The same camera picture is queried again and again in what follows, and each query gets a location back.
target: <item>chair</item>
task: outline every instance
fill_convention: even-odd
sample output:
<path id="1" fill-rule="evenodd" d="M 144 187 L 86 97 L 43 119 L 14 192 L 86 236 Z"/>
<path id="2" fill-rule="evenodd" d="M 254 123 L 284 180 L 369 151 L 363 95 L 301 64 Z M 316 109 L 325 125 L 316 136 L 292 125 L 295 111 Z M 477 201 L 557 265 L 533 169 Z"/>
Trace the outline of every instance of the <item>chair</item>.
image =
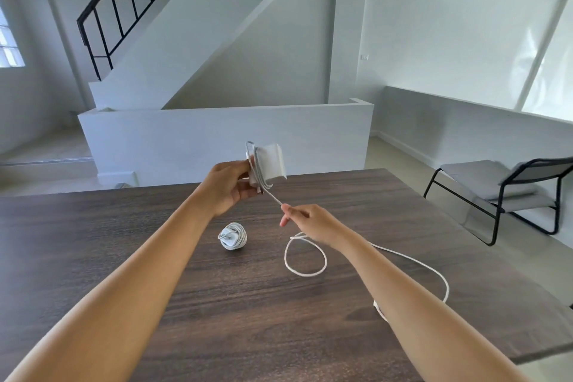
<path id="1" fill-rule="evenodd" d="M 509 213 L 535 229 L 554 235 L 559 231 L 559 215 L 561 213 L 561 181 L 573 170 L 573 157 L 547 159 L 537 158 L 529 162 L 517 164 L 513 169 L 506 168 L 499 162 L 480 160 L 477 162 L 452 163 L 442 165 L 434 172 L 430 183 L 424 192 L 428 194 L 433 183 L 463 199 L 476 209 L 495 219 L 493 235 L 488 246 L 493 246 L 497 240 L 500 217 L 502 213 Z M 452 179 L 471 190 L 476 197 L 493 205 L 495 214 L 480 207 L 476 203 L 464 198 L 443 184 L 435 180 L 438 172 L 444 172 Z M 555 199 L 548 197 L 542 189 L 534 183 L 538 181 L 557 179 Z M 532 221 L 518 215 L 516 212 L 530 208 L 549 207 L 555 211 L 555 226 L 548 231 Z"/>

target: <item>left hand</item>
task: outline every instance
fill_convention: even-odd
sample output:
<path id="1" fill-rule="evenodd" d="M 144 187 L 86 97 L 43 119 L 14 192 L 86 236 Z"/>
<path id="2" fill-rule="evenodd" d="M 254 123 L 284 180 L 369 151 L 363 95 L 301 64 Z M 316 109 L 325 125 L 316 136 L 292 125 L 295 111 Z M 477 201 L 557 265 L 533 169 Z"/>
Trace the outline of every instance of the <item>left hand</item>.
<path id="1" fill-rule="evenodd" d="M 258 195 L 248 180 L 239 181 L 249 176 L 249 169 L 247 160 L 219 163 L 211 169 L 192 196 L 209 203 L 214 216 L 222 215 L 240 200 Z"/>

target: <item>wood grain surface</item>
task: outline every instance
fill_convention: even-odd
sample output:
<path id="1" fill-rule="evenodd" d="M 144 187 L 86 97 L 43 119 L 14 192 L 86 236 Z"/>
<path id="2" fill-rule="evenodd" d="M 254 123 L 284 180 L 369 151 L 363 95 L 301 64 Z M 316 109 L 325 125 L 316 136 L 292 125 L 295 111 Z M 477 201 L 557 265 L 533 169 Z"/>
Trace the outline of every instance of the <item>wood grain surface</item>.
<path id="1" fill-rule="evenodd" d="M 159 227 L 196 185 L 0 198 L 0 378 Z M 317 203 L 368 240 L 440 270 L 448 304 L 517 363 L 573 349 L 573 311 L 488 251 L 386 170 L 289 177 L 273 193 Z M 340 254 L 318 277 L 287 270 L 294 225 L 268 196 L 215 219 L 133 374 L 134 381 L 418 381 L 390 327 Z M 247 245 L 217 240 L 231 221 Z M 302 242 L 289 261 L 318 270 Z M 440 298 L 423 267 L 389 255 Z"/>

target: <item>low white partition wall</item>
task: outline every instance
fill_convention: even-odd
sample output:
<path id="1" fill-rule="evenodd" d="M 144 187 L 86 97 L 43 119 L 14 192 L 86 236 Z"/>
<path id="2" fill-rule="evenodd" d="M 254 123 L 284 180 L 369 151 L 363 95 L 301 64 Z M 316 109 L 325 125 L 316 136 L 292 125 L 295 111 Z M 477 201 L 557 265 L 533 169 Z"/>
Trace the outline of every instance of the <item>low white partition wall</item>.
<path id="1" fill-rule="evenodd" d="M 102 183 L 196 183 L 245 141 L 279 144 L 289 175 L 363 169 L 374 105 L 98 111 L 80 115 Z"/>

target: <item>forearm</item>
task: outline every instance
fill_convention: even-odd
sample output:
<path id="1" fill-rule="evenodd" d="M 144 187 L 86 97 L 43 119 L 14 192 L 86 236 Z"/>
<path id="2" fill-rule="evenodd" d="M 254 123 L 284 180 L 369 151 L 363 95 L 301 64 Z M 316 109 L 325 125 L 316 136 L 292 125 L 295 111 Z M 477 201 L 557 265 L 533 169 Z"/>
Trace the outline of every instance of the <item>forearm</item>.
<path id="1" fill-rule="evenodd" d="M 212 212 L 191 195 L 32 349 L 7 381 L 129 378 Z"/>
<path id="2" fill-rule="evenodd" d="M 348 230 L 337 249 L 357 270 L 425 381 L 526 381 L 482 335 L 361 236 Z"/>

